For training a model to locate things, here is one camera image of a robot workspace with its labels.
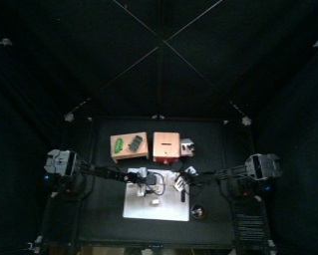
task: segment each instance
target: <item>cable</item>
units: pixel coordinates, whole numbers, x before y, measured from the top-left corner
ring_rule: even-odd
[[[162,192],[161,193],[157,193],[155,190],[153,190],[153,188],[146,184],[146,187],[151,190],[151,192],[155,194],[155,195],[163,195],[165,193],[165,183],[163,183],[163,176],[161,173],[158,172],[154,172],[154,175],[158,175],[161,177],[161,180],[162,180]]]

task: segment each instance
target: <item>black floor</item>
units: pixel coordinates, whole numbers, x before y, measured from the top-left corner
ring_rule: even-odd
[[[244,164],[248,157],[254,153],[250,130],[241,123],[225,125],[224,122],[217,121],[182,120],[98,119],[93,123],[75,123],[69,125],[63,148],[71,148],[95,165],[110,165],[114,164],[110,136],[139,131],[147,132],[151,158],[139,157],[119,160],[118,167],[123,172],[130,167],[141,166],[169,169],[166,165],[153,161],[155,131],[180,132],[181,137],[193,140],[196,156],[184,157],[181,160],[185,168],[193,166],[198,172]],[[232,246],[230,208],[220,195],[216,183],[206,186],[198,196],[190,197],[190,205],[200,203],[205,206],[206,217],[202,220],[190,217],[188,222],[123,218],[125,193],[126,186],[123,183],[95,179],[94,192],[86,199],[82,209],[77,240],[79,243],[121,246],[146,243],[162,244],[166,247],[214,248]],[[52,236],[61,238],[61,235],[66,233],[56,231],[55,228],[51,228],[56,232],[56,235]]]

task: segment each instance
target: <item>black curtain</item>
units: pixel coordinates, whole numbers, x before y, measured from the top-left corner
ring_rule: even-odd
[[[253,127],[257,151],[283,156],[269,201],[276,241],[292,254],[318,254],[318,52]]]
[[[48,150],[61,144],[63,122],[47,92],[0,45],[0,251],[35,241],[43,165]]]

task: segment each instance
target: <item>metal rod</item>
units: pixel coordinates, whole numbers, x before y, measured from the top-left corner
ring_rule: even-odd
[[[122,9],[139,21],[139,23],[153,32],[153,34],[155,35],[155,31],[146,25],[146,23],[134,15],[134,13],[117,1],[113,0],[121,7]]]
[[[157,114],[161,115],[162,108],[162,62],[163,62],[163,46],[162,46],[162,37],[163,37],[163,5],[162,0],[158,0],[159,8],[159,33],[158,33],[158,109]]]
[[[205,77],[205,75],[201,73],[201,71],[193,66],[193,64],[186,60],[184,55],[177,51],[177,49],[172,46],[172,44],[167,41],[163,41],[165,44],[170,47],[170,49],[176,52],[176,54],[181,57],[181,59],[186,62],[186,64],[194,69],[194,71],[198,73],[198,75],[204,78],[206,83],[212,85],[216,88],[214,83]]]
[[[217,1],[167,39],[173,39],[220,3],[222,0]]]
[[[149,53],[146,53],[101,88],[99,93],[103,91],[103,89],[118,80],[118,78],[158,49],[159,47],[155,47]],[[69,112],[69,114],[74,113],[89,101],[91,101],[93,98],[85,99],[77,107],[73,108],[73,110]]]

